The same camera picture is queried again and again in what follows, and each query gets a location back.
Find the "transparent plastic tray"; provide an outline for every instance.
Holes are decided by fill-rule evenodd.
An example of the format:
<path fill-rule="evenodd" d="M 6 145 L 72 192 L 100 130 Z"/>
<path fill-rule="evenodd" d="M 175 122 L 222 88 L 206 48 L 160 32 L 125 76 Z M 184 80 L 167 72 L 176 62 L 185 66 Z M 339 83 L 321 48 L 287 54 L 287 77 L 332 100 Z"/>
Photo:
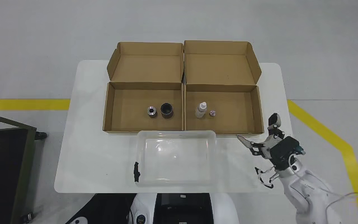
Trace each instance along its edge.
<path fill-rule="evenodd" d="M 137 135 L 137 186 L 211 185 L 216 134 L 204 131 L 141 131 Z"/>

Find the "cardboard box lid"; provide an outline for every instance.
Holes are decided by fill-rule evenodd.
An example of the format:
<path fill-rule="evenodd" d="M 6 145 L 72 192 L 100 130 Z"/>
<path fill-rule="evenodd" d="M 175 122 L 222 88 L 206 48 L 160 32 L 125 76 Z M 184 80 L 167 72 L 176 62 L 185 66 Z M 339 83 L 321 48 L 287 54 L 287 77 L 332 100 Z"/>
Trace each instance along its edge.
<path fill-rule="evenodd" d="M 255 85 L 261 69 L 247 41 L 184 42 L 186 83 Z"/>
<path fill-rule="evenodd" d="M 112 82 L 181 83 L 183 44 L 119 42 L 107 71 Z"/>

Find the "black cable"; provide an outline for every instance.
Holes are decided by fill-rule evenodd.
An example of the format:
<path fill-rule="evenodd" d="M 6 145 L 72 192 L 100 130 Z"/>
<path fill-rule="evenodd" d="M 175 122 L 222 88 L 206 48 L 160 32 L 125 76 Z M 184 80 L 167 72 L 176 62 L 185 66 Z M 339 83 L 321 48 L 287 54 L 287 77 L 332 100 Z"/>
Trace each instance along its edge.
<path fill-rule="evenodd" d="M 132 209 L 130 209 L 129 203 L 128 203 L 128 201 L 127 201 L 127 197 L 125 197 L 125 204 L 126 204 L 127 207 L 129 208 L 130 216 L 132 217 L 132 224 L 134 224 Z"/>

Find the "yellow floor line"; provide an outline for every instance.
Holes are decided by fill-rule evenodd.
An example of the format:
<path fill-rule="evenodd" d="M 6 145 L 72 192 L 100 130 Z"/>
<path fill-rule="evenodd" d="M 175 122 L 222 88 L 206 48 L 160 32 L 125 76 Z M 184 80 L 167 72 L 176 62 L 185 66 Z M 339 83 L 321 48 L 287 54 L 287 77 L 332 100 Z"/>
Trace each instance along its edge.
<path fill-rule="evenodd" d="M 297 106 L 291 100 L 287 101 L 289 111 L 293 116 L 307 125 L 310 129 L 320 135 L 324 140 L 333 145 L 342 153 L 348 177 L 351 180 L 353 191 L 358 192 L 358 163 L 353 148 L 338 135 L 334 134 L 316 118 L 312 117 L 305 110 Z"/>
<path fill-rule="evenodd" d="M 68 110 L 69 99 L 0 99 L 0 110 Z"/>

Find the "metal ring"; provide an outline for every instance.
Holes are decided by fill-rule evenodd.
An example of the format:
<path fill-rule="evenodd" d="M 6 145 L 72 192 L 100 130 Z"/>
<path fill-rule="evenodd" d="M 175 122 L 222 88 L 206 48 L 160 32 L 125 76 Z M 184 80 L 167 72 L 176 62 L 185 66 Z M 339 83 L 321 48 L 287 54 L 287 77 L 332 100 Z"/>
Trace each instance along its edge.
<path fill-rule="evenodd" d="M 157 109 L 154 106 L 150 106 L 147 108 L 147 114 L 151 117 L 151 118 L 155 118 L 158 114 L 157 114 Z"/>

